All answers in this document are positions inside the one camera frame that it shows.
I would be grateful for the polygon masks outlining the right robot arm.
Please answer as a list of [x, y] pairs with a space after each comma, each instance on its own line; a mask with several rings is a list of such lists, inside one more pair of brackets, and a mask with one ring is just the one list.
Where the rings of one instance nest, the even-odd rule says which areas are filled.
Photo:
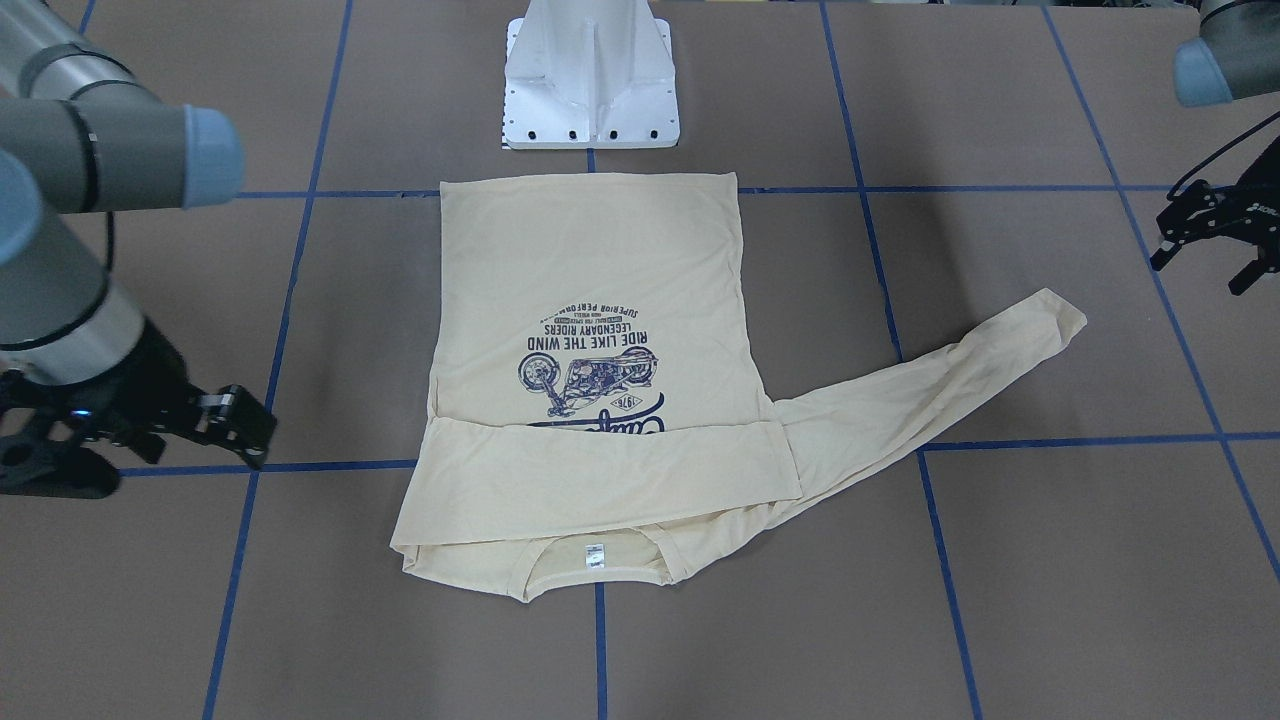
[[229, 202], [244, 150], [220, 111], [169, 105], [45, 1], [3, 4], [3, 479], [102, 465], [106, 439], [146, 462], [164, 436], [260, 469], [275, 418], [243, 387], [207, 395], [64, 215]]

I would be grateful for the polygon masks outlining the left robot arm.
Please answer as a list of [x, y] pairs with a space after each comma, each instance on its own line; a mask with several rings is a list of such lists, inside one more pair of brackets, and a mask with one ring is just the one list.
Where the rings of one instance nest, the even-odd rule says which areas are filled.
[[1172, 78], [1184, 108], [1204, 108], [1276, 94], [1279, 3], [1201, 1], [1198, 35], [1174, 55]]

